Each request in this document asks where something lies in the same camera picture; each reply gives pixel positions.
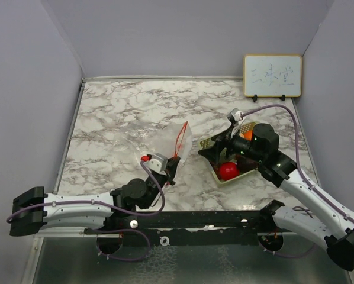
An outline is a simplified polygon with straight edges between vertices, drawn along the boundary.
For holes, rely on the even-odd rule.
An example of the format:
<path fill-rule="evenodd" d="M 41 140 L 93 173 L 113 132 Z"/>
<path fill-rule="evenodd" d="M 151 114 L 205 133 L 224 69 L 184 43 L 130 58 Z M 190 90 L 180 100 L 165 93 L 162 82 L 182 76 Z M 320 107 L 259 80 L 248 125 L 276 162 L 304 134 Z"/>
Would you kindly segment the red apple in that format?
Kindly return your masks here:
<path fill-rule="evenodd" d="M 220 165 L 218 175 L 220 179 L 227 181 L 236 178 L 239 175 L 239 171 L 235 163 L 226 162 Z"/>

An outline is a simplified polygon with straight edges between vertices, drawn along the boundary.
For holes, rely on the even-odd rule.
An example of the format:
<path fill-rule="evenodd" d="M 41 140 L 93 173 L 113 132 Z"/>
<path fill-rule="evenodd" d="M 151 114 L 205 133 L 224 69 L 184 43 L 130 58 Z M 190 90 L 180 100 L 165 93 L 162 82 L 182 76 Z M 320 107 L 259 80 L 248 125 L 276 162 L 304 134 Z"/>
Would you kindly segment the clear zip top bag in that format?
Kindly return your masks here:
<path fill-rule="evenodd" d="M 146 154 L 162 154 L 167 158 L 179 157 L 186 163 L 192 149 L 192 131 L 189 122 L 171 122 L 158 129 L 140 130 L 135 134 L 126 131 L 118 134 L 111 146 L 111 153 L 126 159 L 131 164 Z"/>

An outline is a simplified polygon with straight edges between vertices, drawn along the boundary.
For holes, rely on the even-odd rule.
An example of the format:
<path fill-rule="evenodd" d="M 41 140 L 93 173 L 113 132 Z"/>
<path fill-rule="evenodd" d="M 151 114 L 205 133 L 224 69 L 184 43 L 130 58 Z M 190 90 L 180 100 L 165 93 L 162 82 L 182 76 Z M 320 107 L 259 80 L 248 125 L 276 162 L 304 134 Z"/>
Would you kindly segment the orange fruit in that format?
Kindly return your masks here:
<path fill-rule="evenodd" d="M 243 137 L 247 140 L 251 140 L 252 135 L 253 135 L 252 130 L 243 133 Z"/>

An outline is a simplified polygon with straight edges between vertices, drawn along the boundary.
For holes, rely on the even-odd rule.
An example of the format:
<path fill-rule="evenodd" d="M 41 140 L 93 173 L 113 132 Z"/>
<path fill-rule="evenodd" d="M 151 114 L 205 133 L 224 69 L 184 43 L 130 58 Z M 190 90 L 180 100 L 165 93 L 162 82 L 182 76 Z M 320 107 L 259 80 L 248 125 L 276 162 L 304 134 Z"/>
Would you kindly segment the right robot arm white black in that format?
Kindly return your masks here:
<path fill-rule="evenodd" d="M 354 270 L 354 211 L 316 185 L 297 161 L 279 150 L 279 135 L 271 125 L 256 124 L 250 140 L 228 128 L 215 136 L 212 146 L 198 153 L 217 164 L 223 151 L 258 163 L 257 170 L 263 178 L 295 197 L 318 218 L 296 217 L 291 209 L 280 205 L 259 217 L 265 231 L 279 227 L 295 232 L 325 249 L 340 268 Z"/>

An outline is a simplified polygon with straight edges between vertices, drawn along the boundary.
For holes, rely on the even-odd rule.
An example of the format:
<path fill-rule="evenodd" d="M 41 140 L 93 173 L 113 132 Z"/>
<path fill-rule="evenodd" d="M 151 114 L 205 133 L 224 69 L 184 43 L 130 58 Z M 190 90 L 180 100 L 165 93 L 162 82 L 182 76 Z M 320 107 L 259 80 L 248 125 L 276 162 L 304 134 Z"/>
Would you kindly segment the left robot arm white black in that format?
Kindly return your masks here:
<path fill-rule="evenodd" d="M 163 187 L 175 184 L 180 160 L 159 154 L 143 156 L 140 165 L 147 178 L 132 179 L 106 193 L 65 196 L 33 187 L 14 198 L 12 214 L 6 220 L 9 234 L 23 237 L 54 227 L 83 227 L 109 234 L 119 228 L 119 218 L 155 216 L 161 211 L 148 209 L 157 198 L 165 200 Z"/>

